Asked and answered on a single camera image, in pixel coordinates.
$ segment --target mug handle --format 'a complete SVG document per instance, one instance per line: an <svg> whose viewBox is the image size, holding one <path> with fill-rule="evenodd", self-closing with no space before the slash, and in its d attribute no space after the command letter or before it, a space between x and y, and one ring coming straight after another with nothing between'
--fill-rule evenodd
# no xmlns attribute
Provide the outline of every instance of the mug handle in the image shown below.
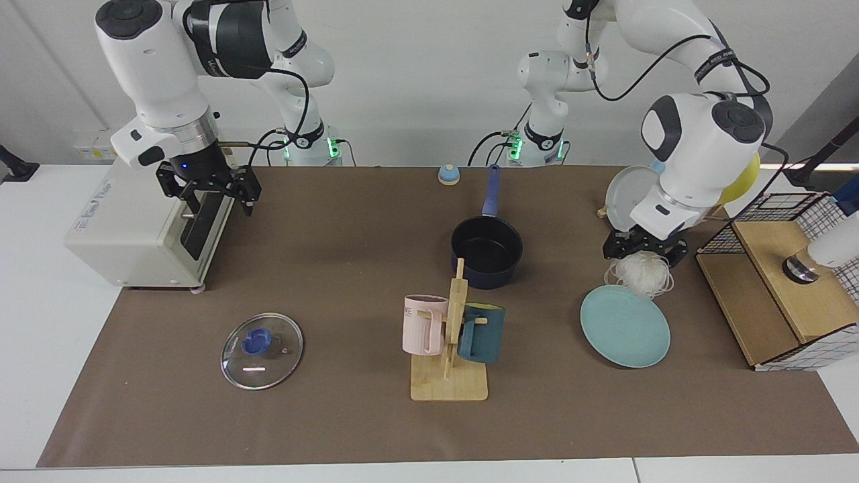
<svg viewBox="0 0 859 483"><path fill-rule="evenodd" d="M444 334L442 333L442 312L430 309L429 313L432 314L432 320L429 322L429 339L427 340L427 345L423 347L423 350L427 354L438 354L442 351L442 344L444 343Z"/></svg>
<svg viewBox="0 0 859 483"><path fill-rule="evenodd" d="M466 321L462 325L462 337L460 337L460 346L468 351L468 357L474 357L474 326L477 324L477 319Z"/></svg>

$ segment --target wooden base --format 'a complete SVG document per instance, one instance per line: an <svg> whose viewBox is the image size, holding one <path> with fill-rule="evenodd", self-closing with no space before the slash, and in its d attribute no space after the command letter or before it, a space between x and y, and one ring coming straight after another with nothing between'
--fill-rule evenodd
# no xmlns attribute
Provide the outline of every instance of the wooden base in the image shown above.
<svg viewBox="0 0 859 483"><path fill-rule="evenodd" d="M454 355L453 367L444 377L445 354L411 356L411 399L417 401L486 400L489 384L486 364L466 361Z"/></svg>

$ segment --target light blue plate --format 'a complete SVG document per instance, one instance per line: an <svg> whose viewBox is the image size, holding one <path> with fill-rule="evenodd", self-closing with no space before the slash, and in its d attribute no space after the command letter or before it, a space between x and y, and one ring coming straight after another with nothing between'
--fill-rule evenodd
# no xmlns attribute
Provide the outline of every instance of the light blue plate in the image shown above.
<svg viewBox="0 0 859 483"><path fill-rule="evenodd" d="M617 285L585 297L582 330L604 358L624 367L649 367L668 354L671 331L656 304Z"/></svg>

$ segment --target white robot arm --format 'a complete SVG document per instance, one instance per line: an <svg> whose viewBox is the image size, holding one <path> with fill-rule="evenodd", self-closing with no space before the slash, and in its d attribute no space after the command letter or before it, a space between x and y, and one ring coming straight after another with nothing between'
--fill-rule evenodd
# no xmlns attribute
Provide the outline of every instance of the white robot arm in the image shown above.
<svg viewBox="0 0 859 483"><path fill-rule="evenodd" d="M112 136L114 147L132 167L160 163L156 176L164 193L193 211L199 208L195 191L234 197L247 213L261 193L250 167L231 170L224 160L216 115L198 76L248 79L271 95L295 143L293 164L336 162L330 130L308 92L332 80L333 62L308 39L291 0L111 0L98 10L95 26L137 110Z"/></svg>
<svg viewBox="0 0 859 483"><path fill-rule="evenodd" d="M185 32L199 75L248 79L274 100L287 139L295 138L286 156L290 165L339 163L331 149L332 128L305 90L331 83L334 62L308 38L292 0L182 0L174 8L174 22ZM307 85L279 71L295 72Z"/></svg>
<svg viewBox="0 0 859 483"><path fill-rule="evenodd" d="M700 223L754 158L771 128L770 106L749 83L747 66L691 0L566 0L563 9L557 32L563 50L533 52L520 62L533 109L519 164L557 159L569 112L557 95L599 91L607 74L600 37L606 23L616 21L630 46L685 65L704 91L663 96L647 112L642 138L665 171L631 213L639 233L610 238L606 257L623 258L654 242L670 244Z"/></svg>
<svg viewBox="0 0 859 483"><path fill-rule="evenodd" d="M156 178L164 194L186 201L192 211L200 209L195 192L211 191L238 199L250 214L262 189L252 169L227 165L171 11L168 2L112 0L95 16L101 48L137 110L111 142L134 168L159 163Z"/></svg>

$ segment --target brown paper tablecloth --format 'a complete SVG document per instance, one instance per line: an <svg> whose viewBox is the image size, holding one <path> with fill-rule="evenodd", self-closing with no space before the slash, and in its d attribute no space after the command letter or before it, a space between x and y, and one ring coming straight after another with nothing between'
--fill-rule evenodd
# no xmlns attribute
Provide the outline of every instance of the brown paper tablecloth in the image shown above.
<svg viewBox="0 0 859 483"><path fill-rule="evenodd" d="M490 398L416 403L403 296L447 294L450 234L479 213L485 171L445 187L429 168L261 168L262 202L232 213L204 294L122 292L39 465L857 452L817 374L746 367L691 256L656 301L664 361L624 370L588 345L579 308L607 267L594 213L617 171L503 171L501 217L525 254L510 285L469 294L507 309ZM693 247L717 228L696 228ZM234 388L222 345L270 311L301 325L304 359L275 388Z"/></svg>

